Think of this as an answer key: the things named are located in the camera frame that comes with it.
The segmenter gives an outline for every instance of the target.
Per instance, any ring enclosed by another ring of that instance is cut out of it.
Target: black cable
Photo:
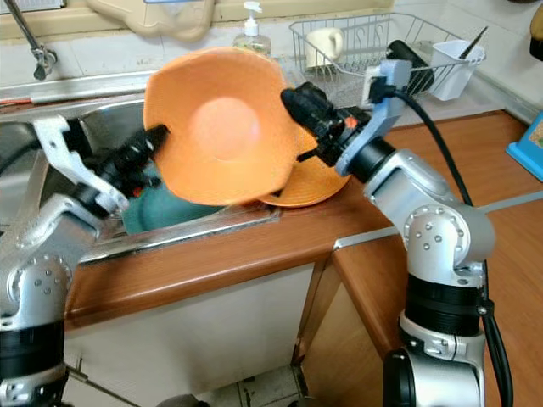
[[[28,142],[23,147],[16,150],[13,154],[11,154],[9,157],[7,157],[1,164],[0,164],[0,175],[15,161],[20,159],[23,155],[28,153],[31,150],[36,150],[40,147],[40,142],[37,140],[33,140],[31,142]]]
[[[445,140],[439,133],[437,126],[434,121],[430,119],[428,114],[424,111],[418,102],[409,96],[403,91],[398,91],[397,89],[387,89],[384,93],[385,97],[396,97],[403,100],[410,108],[413,109],[415,113],[423,120],[424,124],[432,133],[432,136],[439,147],[439,150],[443,154],[443,158],[451,171],[452,177],[460,190],[463,201],[470,206],[473,206],[473,201],[469,196],[467,191],[466,184],[462,179],[460,171],[456,167],[456,163],[452,158],[451,151],[447,147]],[[488,275],[488,265],[486,260],[483,262],[483,273],[484,273],[484,285],[482,289],[482,299],[484,301],[489,301],[489,275]],[[507,353],[503,339],[500,334],[500,328],[494,317],[494,313],[483,316],[483,327],[484,333],[486,335],[490,359],[492,361],[492,367],[494,369],[494,374],[496,382],[498,383],[498,389],[500,392],[500,400],[502,407],[512,407],[513,403],[513,388],[512,388],[512,376],[511,369],[509,366],[509,360],[507,358]]]
[[[435,143],[438,145],[439,150],[443,154],[443,158],[445,159],[445,162],[447,163],[447,166],[449,167],[449,171],[451,172],[452,177],[455,180],[455,183],[458,185],[458,189],[460,190],[460,194],[462,195],[463,201],[469,206],[473,206],[473,201],[471,197],[469,196],[469,192],[467,191],[466,184],[464,183],[464,180],[462,179],[462,176],[460,175],[460,171],[456,167],[455,160],[452,158],[451,151],[447,147],[447,144],[445,143],[445,140],[441,136],[441,133],[439,133],[439,130],[436,127],[434,121],[430,119],[430,116],[428,116],[428,114],[424,111],[422,106],[418,104],[418,102],[415,99],[413,99],[411,96],[409,96],[407,93],[398,91],[397,89],[387,91],[385,93],[385,96],[397,97],[403,100],[423,120],[424,124],[432,133],[432,137],[434,138]]]

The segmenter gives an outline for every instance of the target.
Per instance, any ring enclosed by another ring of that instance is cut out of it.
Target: orange plate
[[[299,153],[316,147],[316,141],[308,131],[299,127],[298,132]],[[341,177],[333,167],[328,167],[318,157],[312,157],[303,163],[294,164],[287,185],[279,197],[266,195],[259,200],[266,204],[289,208],[318,204],[332,197],[349,179],[350,176]]]
[[[207,205],[281,189],[298,150],[285,87],[276,62],[228,47],[190,53],[154,74],[143,123],[171,132],[155,160],[168,189]]]

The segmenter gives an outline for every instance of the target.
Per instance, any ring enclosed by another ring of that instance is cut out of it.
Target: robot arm
[[[39,200],[47,160],[76,185],[40,209],[23,208],[0,245],[0,405],[60,405],[64,365],[64,308],[80,258],[104,228],[104,219],[127,206],[126,196],[147,180],[142,170],[165,140],[159,126],[132,136],[91,172],[68,151],[62,117],[39,120],[38,154],[28,204]]]
[[[382,62],[374,75],[402,88],[405,61]],[[336,109],[310,83],[282,94],[289,113],[316,138],[316,155],[340,175],[365,182],[365,196],[395,225],[407,251],[409,281],[400,336],[405,347],[384,363],[384,406],[484,406],[484,334],[479,330],[482,262],[495,244],[486,215],[452,193],[445,179],[384,135],[399,99],[381,98],[371,119]]]

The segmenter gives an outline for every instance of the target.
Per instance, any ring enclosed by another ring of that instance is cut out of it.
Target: faucet
[[[34,77],[39,81],[43,81],[53,70],[53,65],[59,60],[57,54],[37,41],[32,34],[30,27],[26,24],[25,18],[20,12],[19,6],[15,0],[4,0],[4,2],[6,3],[6,6],[8,6],[9,12],[14,16],[17,25],[21,31],[23,31],[23,34],[25,34],[26,40],[31,45],[32,54],[37,60]]]

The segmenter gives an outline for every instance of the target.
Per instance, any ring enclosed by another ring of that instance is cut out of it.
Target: wire dish rack
[[[329,58],[314,47],[307,34],[321,28],[339,28],[343,51],[338,59]],[[480,64],[484,59],[466,59],[431,66],[434,44],[461,39],[459,36],[411,14],[369,14],[329,20],[299,21],[293,32],[294,61],[306,80],[319,86],[339,107],[361,104],[366,68],[387,58],[389,44],[402,40],[425,63],[413,68],[407,91],[412,95],[436,91],[462,64]],[[307,61],[318,61],[309,66]]]

